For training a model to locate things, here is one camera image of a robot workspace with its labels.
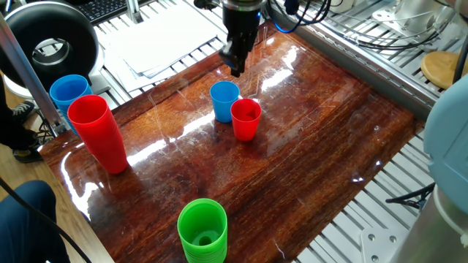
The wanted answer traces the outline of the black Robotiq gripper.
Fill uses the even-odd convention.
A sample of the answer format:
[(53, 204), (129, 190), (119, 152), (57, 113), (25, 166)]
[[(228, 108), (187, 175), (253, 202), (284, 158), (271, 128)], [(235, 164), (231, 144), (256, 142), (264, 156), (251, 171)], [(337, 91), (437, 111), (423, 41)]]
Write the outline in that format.
[(228, 33), (227, 43), (219, 51), (219, 56), (231, 68), (231, 75), (240, 77), (245, 72), (246, 59), (257, 38), (260, 8), (243, 11), (223, 7), (222, 14)]

